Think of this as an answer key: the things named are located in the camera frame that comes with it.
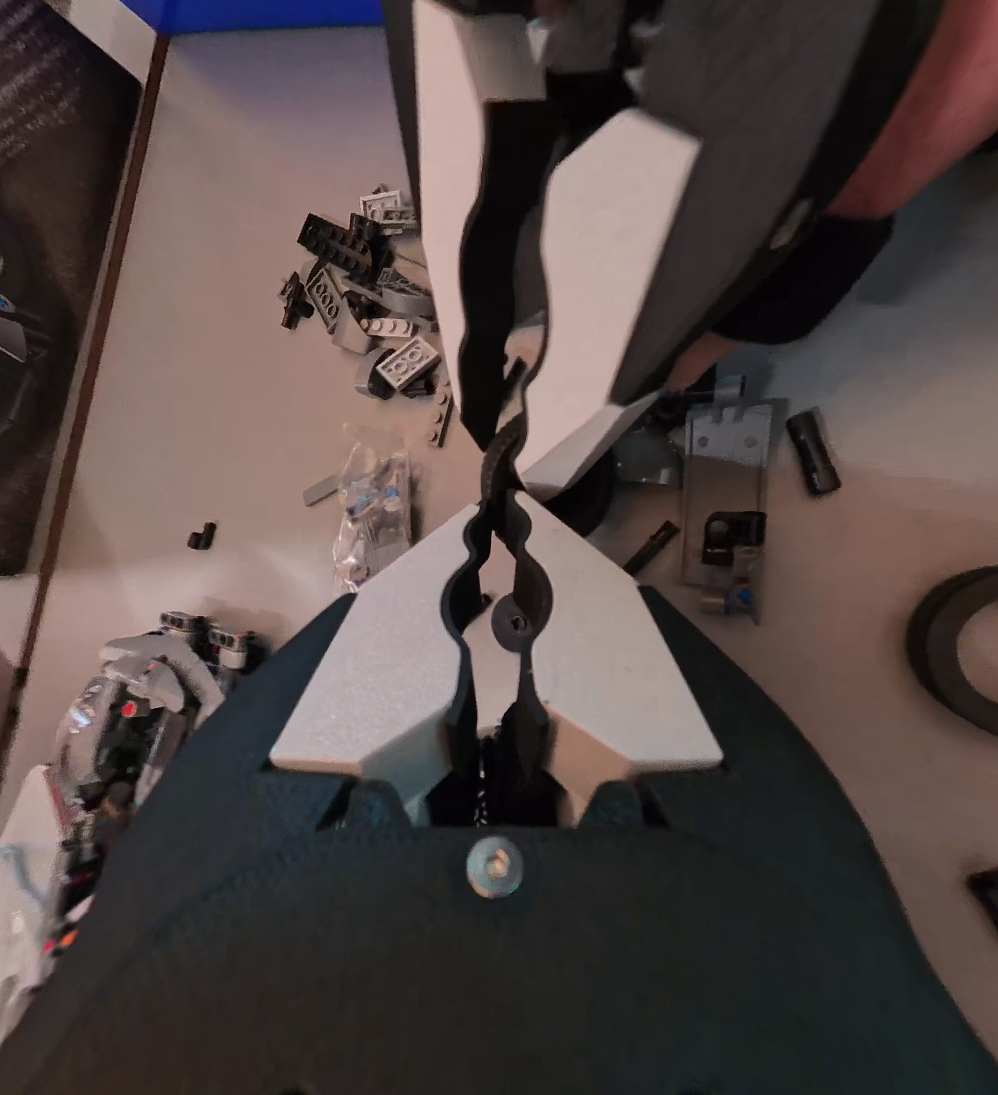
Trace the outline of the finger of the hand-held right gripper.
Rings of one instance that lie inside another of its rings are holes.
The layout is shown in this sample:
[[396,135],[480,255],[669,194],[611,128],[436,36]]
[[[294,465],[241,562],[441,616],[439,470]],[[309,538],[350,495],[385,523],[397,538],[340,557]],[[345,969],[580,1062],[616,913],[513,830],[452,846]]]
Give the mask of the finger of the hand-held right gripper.
[[454,399],[486,450],[505,400],[523,226],[551,155],[528,22],[445,2],[382,3],[409,181]]
[[666,2],[638,104],[548,178],[519,479],[566,489],[775,268],[887,117],[885,2]]

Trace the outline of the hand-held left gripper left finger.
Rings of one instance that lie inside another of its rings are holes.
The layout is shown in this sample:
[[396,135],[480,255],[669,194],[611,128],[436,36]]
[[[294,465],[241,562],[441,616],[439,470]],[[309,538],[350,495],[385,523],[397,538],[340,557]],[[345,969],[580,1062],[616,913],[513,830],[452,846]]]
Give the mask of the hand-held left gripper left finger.
[[464,630],[486,607],[485,512],[466,506],[349,597],[271,765],[388,783],[428,823],[427,796],[477,744]]

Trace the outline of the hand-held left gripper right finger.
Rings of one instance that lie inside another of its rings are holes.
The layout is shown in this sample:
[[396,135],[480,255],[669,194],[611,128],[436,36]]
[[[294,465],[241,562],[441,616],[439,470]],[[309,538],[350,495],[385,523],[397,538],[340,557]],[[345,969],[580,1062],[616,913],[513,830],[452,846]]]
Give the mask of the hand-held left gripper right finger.
[[583,814],[606,783],[718,768],[724,751],[635,578],[526,494],[509,498],[521,606],[550,603],[519,657],[509,731],[519,789]]

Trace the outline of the grey toy car model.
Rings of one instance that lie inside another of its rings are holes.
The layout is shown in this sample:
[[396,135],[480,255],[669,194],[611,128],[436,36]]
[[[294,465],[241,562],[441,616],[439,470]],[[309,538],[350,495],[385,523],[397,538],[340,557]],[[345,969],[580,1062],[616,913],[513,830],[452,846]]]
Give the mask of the grey toy car model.
[[164,611],[154,629],[108,639],[97,672],[56,731],[51,775],[70,812],[50,970],[70,949],[112,850],[177,752],[243,679],[269,658],[268,639],[210,616]]

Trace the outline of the person's right hand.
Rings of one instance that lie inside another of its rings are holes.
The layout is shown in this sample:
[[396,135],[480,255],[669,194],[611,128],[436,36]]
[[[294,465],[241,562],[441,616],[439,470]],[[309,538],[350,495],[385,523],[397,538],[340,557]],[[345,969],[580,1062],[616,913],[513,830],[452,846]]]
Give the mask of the person's right hand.
[[998,130],[998,1],[950,1],[877,141],[827,214],[898,212]]

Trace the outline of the pile of grey toy bricks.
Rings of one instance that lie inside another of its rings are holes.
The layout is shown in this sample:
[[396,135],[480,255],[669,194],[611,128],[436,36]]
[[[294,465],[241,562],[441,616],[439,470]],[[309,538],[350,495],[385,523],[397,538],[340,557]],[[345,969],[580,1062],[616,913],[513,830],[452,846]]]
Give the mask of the pile of grey toy bricks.
[[454,392],[441,350],[437,306],[425,283],[418,216],[404,191],[362,195],[347,222],[308,214],[298,233],[301,266],[282,281],[282,328],[326,335],[352,389],[380,403],[416,404],[423,443],[441,449]]

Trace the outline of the black round toy disc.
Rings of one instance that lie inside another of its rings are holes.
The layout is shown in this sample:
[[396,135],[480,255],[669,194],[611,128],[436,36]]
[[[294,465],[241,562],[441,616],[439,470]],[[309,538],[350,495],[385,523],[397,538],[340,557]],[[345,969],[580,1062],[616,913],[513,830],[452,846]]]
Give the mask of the black round toy disc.
[[531,650],[535,639],[547,623],[549,612],[550,603],[547,601],[525,607],[514,593],[506,593],[492,608],[492,635],[501,648],[521,655]]

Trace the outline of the thin black axle pin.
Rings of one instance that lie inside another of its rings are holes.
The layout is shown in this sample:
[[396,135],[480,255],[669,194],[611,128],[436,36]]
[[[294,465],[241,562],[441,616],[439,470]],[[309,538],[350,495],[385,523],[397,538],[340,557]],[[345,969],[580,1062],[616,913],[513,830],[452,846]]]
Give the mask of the thin black axle pin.
[[626,561],[622,567],[626,574],[631,577],[640,575],[680,534],[680,527],[674,525],[673,521],[665,521],[657,527],[655,532],[649,535],[647,540],[644,540],[643,544],[636,549],[636,552]]

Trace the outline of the black pin connector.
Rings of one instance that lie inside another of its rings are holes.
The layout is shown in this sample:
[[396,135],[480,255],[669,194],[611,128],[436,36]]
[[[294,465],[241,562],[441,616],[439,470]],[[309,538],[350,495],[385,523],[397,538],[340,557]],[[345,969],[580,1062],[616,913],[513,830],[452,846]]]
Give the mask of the black pin connector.
[[785,431],[798,456],[808,495],[819,498],[841,489],[844,484],[825,442],[817,413],[806,410],[791,415],[785,419]]

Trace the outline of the clear bag of small parts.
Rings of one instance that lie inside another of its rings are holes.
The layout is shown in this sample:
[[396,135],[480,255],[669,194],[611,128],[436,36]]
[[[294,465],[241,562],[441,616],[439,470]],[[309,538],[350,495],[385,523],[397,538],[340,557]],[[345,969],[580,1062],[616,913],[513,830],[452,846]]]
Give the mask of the clear bag of small parts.
[[336,593],[365,583],[408,553],[412,537],[412,474],[398,433],[359,428],[339,479],[342,520],[331,549]]

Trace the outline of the grey plate brick assembly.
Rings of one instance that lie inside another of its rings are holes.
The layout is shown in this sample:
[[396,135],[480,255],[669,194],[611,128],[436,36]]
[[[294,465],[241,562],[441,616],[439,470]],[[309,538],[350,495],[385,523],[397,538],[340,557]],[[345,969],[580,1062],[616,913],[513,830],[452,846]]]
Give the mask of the grey plate brick assembly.
[[762,622],[777,424],[775,405],[749,393],[747,374],[713,367],[693,388],[661,393],[613,445],[622,482],[680,492],[676,531],[662,540],[679,541],[680,581],[710,616]]

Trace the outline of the blue plastic bin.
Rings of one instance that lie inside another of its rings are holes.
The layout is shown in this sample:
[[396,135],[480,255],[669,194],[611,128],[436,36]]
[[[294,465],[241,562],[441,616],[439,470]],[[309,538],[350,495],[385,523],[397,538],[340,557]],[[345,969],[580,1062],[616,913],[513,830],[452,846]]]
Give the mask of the blue plastic bin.
[[380,1],[147,2],[144,20],[167,35],[381,26]]

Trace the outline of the dark box with car picture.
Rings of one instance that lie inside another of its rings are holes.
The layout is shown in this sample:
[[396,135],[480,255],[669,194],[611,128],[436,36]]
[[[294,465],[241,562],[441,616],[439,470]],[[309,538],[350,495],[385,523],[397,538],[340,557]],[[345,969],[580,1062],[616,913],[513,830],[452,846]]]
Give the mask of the dark box with car picture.
[[26,568],[141,99],[51,2],[0,1],[0,578]]

